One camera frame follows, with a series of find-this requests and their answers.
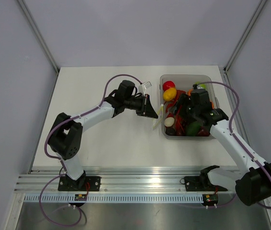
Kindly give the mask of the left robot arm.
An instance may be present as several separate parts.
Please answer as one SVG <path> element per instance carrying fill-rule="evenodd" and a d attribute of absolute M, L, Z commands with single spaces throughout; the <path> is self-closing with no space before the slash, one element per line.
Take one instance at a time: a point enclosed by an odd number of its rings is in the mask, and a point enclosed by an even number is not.
<path fill-rule="evenodd" d="M 82 134 L 100 122 L 121 114 L 125 109 L 134 110 L 138 116 L 157 119 L 158 114 L 151 105 L 150 96 L 145 92 L 151 85 L 148 81 L 136 87 L 133 82 L 123 80 L 116 90 L 109 95 L 104 94 L 101 103 L 95 108 L 75 117 L 65 113 L 56 117 L 46 144 L 57 154 L 65 171 L 59 179 L 59 191 L 98 191 L 99 187 L 93 183 L 98 183 L 100 179 L 87 177 L 77 157 Z"/>

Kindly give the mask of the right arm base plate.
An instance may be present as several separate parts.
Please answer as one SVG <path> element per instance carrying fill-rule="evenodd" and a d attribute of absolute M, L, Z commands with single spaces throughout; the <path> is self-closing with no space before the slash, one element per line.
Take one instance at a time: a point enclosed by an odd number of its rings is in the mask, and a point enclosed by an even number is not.
<path fill-rule="evenodd" d="M 185 176 L 180 182 L 185 186 L 187 192 L 226 192 L 226 188 L 212 185 L 210 181 L 201 176 Z"/>

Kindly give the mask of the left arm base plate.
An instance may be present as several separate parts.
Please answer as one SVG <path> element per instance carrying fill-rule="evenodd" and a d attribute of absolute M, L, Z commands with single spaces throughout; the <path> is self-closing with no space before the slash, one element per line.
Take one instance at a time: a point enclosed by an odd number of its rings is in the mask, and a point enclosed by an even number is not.
<path fill-rule="evenodd" d="M 63 176 L 59 179 L 58 190 L 63 192 L 98 192 L 100 184 L 101 177 L 99 176 L 85 176 L 78 180 Z"/>

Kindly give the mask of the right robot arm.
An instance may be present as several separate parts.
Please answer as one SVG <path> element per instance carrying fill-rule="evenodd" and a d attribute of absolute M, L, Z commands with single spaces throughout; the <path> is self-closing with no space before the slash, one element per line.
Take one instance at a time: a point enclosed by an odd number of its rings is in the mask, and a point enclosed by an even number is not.
<path fill-rule="evenodd" d="M 199 122 L 224 147 L 239 172 L 213 165 L 201 170 L 196 186 L 205 190 L 222 187 L 234 191 L 246 206 L 271 197 L 271 163 L 259 156 L 232 127 L 232 119 L 214 108 L 205 89 L 193 89 L 180 95 L 177 113 L 183 119 Z"/>

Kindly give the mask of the white toy egg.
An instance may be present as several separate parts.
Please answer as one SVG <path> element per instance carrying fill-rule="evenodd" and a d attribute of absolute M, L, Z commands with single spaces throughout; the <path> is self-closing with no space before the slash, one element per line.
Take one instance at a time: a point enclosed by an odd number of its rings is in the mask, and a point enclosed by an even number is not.
<path fill-rule="evenodd" d="M 175 122 L 175 119 L 173 117 L 168 117 L 164 120 L 164 126 L 165 127 L 172 127 Z"/>

